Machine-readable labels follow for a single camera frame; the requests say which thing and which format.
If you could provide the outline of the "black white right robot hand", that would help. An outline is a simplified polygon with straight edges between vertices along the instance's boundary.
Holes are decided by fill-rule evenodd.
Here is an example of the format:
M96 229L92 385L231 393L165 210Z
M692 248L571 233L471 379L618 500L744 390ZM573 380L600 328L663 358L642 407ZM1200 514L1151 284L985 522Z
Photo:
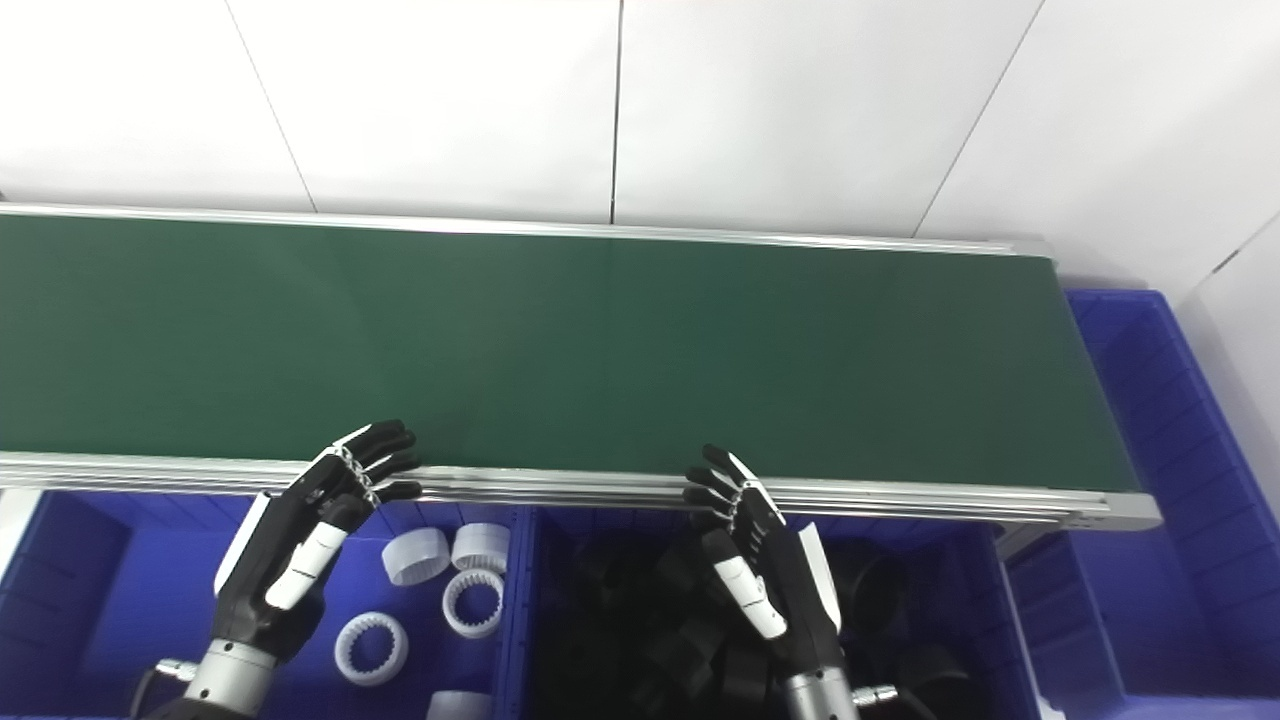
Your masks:
M844 667L838 606L820 542L796 530L733 454L701 448L682 496L703 553L783 678Z

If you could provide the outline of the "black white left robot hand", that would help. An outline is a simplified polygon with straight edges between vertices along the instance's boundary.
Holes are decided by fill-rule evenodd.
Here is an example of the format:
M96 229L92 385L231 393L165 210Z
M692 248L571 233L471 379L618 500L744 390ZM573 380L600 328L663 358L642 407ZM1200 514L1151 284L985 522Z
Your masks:
M280 493L268 493L238 529L216 578L210 639L291 661L316 632L324 587L348 537L375 510L417 498L416 437L401 420L367 424L329 443Z

